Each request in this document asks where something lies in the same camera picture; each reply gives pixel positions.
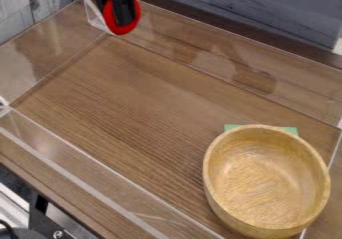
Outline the clear acrylic front wall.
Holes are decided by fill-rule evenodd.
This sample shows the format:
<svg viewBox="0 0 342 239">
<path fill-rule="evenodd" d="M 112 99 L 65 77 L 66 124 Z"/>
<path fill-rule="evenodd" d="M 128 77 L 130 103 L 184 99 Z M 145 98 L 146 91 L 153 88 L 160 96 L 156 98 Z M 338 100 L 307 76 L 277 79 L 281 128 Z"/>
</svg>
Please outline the clear acrylic front wall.
<svg viewBox="0 0 342 239">
<path fill-rule="evenodd" d="M 102 239 L 224 239 L 10 107 L 0 164 Z"/>
</svg>

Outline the clear acrylic corner bracket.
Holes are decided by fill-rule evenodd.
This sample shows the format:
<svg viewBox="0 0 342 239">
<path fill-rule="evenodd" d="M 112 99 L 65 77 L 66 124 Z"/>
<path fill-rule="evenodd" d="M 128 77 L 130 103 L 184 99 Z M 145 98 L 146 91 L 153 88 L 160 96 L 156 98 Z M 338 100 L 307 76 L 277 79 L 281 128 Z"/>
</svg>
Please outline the clear acrylic corner bracket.
<svg viewBox="0 0 342 239">
<path fill-rule="evenodd" d="M 92 0 L 82 0 L 84 1 L 84 7 L 85 7 L 85 15 L 88 19 L 88 23 L 90 26 L 94 28 L 100 29 L 105 33 L 114 35 L 104 22 L 104 17 L 102 17 L 102 10 L 98 10 L 96 3 Z"/>
</svg>

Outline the clear acrylic back wall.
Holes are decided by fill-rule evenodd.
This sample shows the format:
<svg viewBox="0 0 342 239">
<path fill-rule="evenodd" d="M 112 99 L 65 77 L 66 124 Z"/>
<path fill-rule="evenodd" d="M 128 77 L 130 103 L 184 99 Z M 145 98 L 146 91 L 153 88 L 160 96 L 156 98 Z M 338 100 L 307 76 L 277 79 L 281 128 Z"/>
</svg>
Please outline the clear acrylic back wall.
<svg viewBox="0 0 342 239">
<path fill-rule="evenodd" d="M 141 11 L 126 41 L 342 127 L 342 69 L 148 2 Z"/>
</svg>

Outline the clear acrylic wall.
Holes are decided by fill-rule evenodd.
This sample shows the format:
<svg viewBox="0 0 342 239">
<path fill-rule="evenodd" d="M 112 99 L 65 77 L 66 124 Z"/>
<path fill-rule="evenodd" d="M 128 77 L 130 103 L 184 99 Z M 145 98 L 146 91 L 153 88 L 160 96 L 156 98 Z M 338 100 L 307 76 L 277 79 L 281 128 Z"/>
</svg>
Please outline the clear acrylic wall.
<svg viewBox="0 0 342 239">
<path fill-rule="evenodd" d="M 224 239 L 10 107 L 0 164 L 102 239 Z"/>
<path fill-rule="evenodd" d="M 0 110 L 102 35 L 76 0 L 0 45 Z"/>
<path fill-rule="evenodd" d="M 342 69 L 148 2 L 141 11 L 126 41 L 342 127 Z"/>
</svg>

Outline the wooden bowl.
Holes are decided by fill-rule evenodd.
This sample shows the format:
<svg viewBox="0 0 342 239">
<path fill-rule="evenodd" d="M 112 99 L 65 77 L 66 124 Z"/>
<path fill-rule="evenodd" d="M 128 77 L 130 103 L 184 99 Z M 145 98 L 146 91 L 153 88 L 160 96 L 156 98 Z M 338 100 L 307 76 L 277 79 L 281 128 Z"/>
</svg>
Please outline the wooden bowl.
<svg viewBox="0 0 342 239">
<path fill-rule="evenodd" d="M 304 230 L 330 197 L 327 165 L 315 148 L 280 127 L 224 131 L 203 158 L 203 188 L 221 222 L 253 239 L 285 239 Z"/>
</svg>

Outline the black table leg clamp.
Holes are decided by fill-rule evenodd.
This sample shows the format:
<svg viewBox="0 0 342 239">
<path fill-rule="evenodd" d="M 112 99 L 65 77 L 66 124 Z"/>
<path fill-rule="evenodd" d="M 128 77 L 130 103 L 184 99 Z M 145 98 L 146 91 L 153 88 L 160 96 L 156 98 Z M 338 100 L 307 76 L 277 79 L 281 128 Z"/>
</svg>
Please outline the black table leg clamp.
<svg viewBox="0 0 342 239">
<path fill-rule="evenodd" d="M 28 228 L 45 239 L 76 239 L 66 230 L 46 216 L 48 200 L 34 194 L 29 203 Z"/>
</svg>

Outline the clear acrylic left wall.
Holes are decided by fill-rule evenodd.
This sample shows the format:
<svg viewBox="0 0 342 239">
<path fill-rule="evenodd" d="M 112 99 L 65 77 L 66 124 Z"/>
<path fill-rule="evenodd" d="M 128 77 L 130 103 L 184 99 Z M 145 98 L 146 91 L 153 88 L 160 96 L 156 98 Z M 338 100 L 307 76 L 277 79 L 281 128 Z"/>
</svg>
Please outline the clear acrylic left wall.
<svg viewBox="0 0 342 239">
<path fill-rule="evenodd" d="M 76 0 L 0 45 L 0 110 L 102 35 Z"/>
</svg>

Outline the red plush strawberry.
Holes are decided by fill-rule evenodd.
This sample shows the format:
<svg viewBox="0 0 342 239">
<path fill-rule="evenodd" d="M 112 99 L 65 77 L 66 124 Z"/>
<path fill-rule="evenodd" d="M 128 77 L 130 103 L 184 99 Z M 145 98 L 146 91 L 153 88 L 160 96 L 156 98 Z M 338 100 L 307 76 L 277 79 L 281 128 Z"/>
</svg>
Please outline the red plush strawberry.
<svg viewBox="0 0 342 239">
<path fill-rule="evenodd" d="M 134 5 L 134 19 L 133 21 L 126 24 L 125 26 L 118 26 L 116 24 L 116 20 L 114 20 L 114 14 L 113 14 L 113 5 L 112 5 L 112 1 L 106 0 L 105 2 L 105 6 L 102 8 L 102 17 L 104 17 L 104 22 L 105 25 L 109 29 L 109 31 L 114 34 L 114 35 L 124 35 L 128 34 L 137 26 L 138 21 L 140 21 L 140 16 L 141 16 L 141 9 L 140 9 L 140 4 L 137 0 L 133 0 L 133 5 Z"/>
</svg>

